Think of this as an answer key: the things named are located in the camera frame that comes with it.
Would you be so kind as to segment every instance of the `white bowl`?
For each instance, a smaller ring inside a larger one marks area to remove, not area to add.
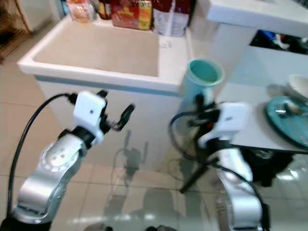
[[[293,97],[308,102],[308,78],[291,75],[289,76],[289,86]]]

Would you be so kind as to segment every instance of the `teal plate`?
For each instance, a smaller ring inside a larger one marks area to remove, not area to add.
[[[307,115],[287,115],[286,118],[280,117],[275,110],[277,106],[289,101],[286,96],[276,97],[266,105],[266,115],[270,123],[280,134],[287,137],[300,146],[308,148],[308,116]],[[293,101],[300,107],[301,111],[308,113],[308,106],[304,103]]]

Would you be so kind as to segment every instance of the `white countertop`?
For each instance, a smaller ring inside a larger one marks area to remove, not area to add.
[[[220,101],[245,101],[252,106],[248,124],[233,144],[292,152],[308,152],[282,138],[268,123],[264,107],[273,97],[284,95],[289,75],[308,77],[308,56],[271,49],[248,47],[229,82],[218,96]]]
[[[44,47],[52,42],[55,37],[59,36],[68,24],[72,23],[74,22],[69,16],[67,16],[56,27],[54,27],[18,62],[21,70],[25,73],[38,76],[60,77],[105,84],[116,84],[126,87],[144,88],[149,90],[168,91],[174,93],[178,92],[189,59],[185,37],[176,38],[159,36],[157,77],[83,68],[80,66],[35,62],[34,57]],[[104,27],[112,27],[111,20],[105,21],[98,19],[94,22],[94,24],[101,26],[102,29]]]
[[[198,0],[211,21],[308,36],[308,10],[292,0]]]

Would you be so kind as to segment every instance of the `teal cup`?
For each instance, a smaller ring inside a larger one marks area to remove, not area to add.
[[[193,59],[188,62],[183,80],[183,101],[193,105],[196,95],[204,96],[204,105],[214,101],[215,86],[224,79],[222,66],[212,60]]]

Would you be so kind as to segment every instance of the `cup rim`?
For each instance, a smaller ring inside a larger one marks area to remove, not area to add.
[[[208,81],[202,80],[199,77],[197,77],[191,70],[191,63],[195,62],[195,61],[202,61],[204,63],[207,63],[207,64],[210,63],[211,65],[213,65],[214,68],[220,72],[219,79],[215,82],[208,82]],[[189,62],[187,64],[187,70],[189,71],[190,76],[192,76],[192,78],[190,78],[191,81],[198,84],[198,85],[202,85],[202,83],[205,83],[207,86],[215,86],[215,85],[221,83],[223,81],[224,77],[225,77],[225,71],[224,71],[222,65],[219,62],[217,62],[213,59],[204,59],[204,58],[191,59],[191,60],[189,60]]]

